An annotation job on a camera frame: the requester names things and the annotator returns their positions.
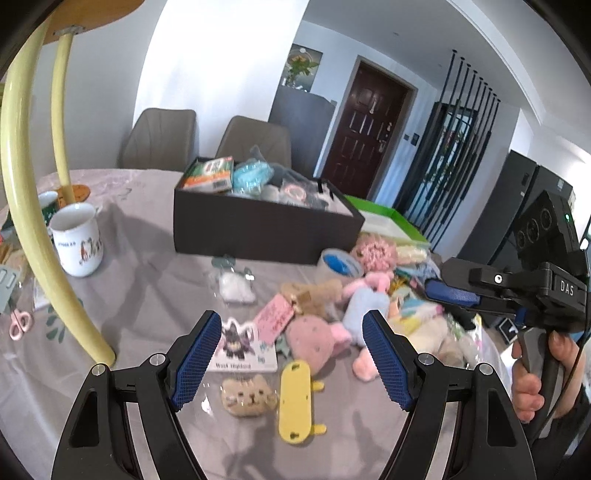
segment dark brown door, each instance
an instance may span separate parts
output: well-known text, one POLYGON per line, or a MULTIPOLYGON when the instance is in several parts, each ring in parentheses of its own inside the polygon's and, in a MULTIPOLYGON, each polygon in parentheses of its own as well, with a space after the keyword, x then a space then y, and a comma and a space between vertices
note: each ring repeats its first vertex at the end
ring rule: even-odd
POLYGON ((366 198, 409 88, 359 66, 322 176, 342 193, 366 198))

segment yellow pole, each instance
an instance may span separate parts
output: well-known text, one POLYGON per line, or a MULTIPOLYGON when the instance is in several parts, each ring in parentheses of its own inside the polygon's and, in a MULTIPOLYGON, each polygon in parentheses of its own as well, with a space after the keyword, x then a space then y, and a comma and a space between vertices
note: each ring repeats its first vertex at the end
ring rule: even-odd
POLYGON ((115 353, 78 302, 51 246, 37 198, 29 152, 29 107, 39 52, 50 19, 40 25, 8 69, 0 113, 0 161, 14 226, 31 269, 68 330, 96 363, 115 353))
POLYGON ((64 132, 64 96, 66 91, 66 72, 72 49, 73 33, 63 34, 57 43, 56 61, 53 65, 51 83, 51 135, 53 152, 56 157, 57 174, 60 178, 66 205, 74 203, 74 190, 70 180, 70 169, 66 154, 66 134, 64 132))

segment human hand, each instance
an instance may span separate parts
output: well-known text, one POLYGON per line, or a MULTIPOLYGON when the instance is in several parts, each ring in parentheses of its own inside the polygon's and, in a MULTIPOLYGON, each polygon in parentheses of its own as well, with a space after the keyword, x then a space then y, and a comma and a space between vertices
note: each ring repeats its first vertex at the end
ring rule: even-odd
MULTIPOLYGON (((559 335, 557 332, 552 332, 548 345, 552 356, 564 365, 564 382, 566 382, 579 353, 579 347, 571 337, 559 335)), ((513 364, 513 383, 511 385, 513 408, 521 421, 529 422, 533 420, 535 412, 544 405, 544 397, 540 395, 542 382, 536 375, 530 374, 525 369, 523 362, 520 360, 521 345, 519 342, 513 344, 511 356, 519 359, 513 364)), ((574 401, 579 395, 583 383, 584 366, 585 354, 582 353, 569 388, 556 408, 554 418, 563 417, 573 408, 574 401)))

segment blue plush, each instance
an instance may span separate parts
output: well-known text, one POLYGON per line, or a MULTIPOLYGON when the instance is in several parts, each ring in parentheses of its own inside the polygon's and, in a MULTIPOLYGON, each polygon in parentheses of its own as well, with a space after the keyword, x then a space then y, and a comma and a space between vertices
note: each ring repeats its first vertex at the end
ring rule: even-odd
POLYGON ((390 298, 385 293, 375 292, 369 287, 361 287, 353 293, 343 317, 343 326, 353 336, 355 345, 365 346, 361 329, 363 316, 370 310, 379 310, 387 318, 389 307, 390 298))

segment gray chair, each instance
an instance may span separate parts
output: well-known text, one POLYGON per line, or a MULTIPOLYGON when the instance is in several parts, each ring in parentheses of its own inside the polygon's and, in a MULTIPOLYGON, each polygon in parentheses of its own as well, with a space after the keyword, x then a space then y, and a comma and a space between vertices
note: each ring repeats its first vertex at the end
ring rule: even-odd
POLYGON ((193 110, 147 108, 129 135, 119 166, 184 171, 192 160, 196 125, 193 110))
POLYGON ((250 149, 258 145, 261 154, 270 163, 291 168, 290 132, 281 125, 274 125, 254 118, 235 116, 228 123, 217 149, 216 157, 233 157, 234 162, 248 160, 250 149))

